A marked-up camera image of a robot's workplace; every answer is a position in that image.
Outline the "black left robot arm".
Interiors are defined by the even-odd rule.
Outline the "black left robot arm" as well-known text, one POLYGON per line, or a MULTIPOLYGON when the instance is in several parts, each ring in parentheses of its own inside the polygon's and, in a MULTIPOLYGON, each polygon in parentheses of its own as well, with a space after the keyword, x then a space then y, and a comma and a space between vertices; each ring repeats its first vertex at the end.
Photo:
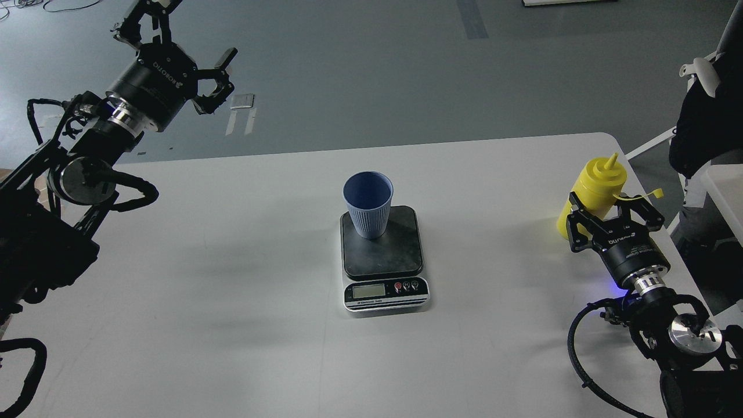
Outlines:
POLYGON ((44 301, 71 286, 98 259, 93 241, 112 211, 154 203, 159 192, 114 165, 146 131, 162 132, 187 102, 212 114, 234 91, 229 48, 200 69, 169 27, 178 1, 135 1, 113 29, 135 50, 135 61, 103 96, 84 92, 69 101, 30 99, 27 119, 38 149, 2 180, 2 327, 23 304, 44 301))

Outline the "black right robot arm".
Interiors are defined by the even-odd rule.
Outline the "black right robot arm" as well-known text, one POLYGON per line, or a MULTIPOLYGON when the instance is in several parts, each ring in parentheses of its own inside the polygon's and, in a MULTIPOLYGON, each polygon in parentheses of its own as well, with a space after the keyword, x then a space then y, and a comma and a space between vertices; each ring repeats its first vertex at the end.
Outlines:
POLYGON ((595 251, 625 296, 590 302, 572 321, 568 357, 586 387, 604 402, 627 413, 643 413, 618 401, 599 386, 579 362, 575 335, 593 311, 611 325, 624 326, 642 355, 657 363, 661 398, 669 417, 741 416, 741 326, 719 328, 697 297, 679 294, 663 282, 669 262, 650 236, 664 219, 647 199, 616 202, 618 214, 594 216, 576 193, 566 230, 571 251, 595 251))

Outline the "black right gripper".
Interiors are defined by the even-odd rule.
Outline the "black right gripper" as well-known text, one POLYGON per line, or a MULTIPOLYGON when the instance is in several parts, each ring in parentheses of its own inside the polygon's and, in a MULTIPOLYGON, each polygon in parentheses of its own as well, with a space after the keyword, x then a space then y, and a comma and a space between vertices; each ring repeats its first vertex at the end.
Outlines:
POLYGON ((634 212, 646 228, 612 228, 608 233, 603 220, 587 209, 578 194, 570 192, 568 201, 571 211, 566 216, 566 231, 571 251, 595 251, 618 288, 635 289, 637 278, 647 274, 662 278, 669 272, 669 261, 648 233, 659 231, 665 218, 645 196, 620 196, 616 198, 615 206, 618 219, 624 224, 634 222, 634 212))

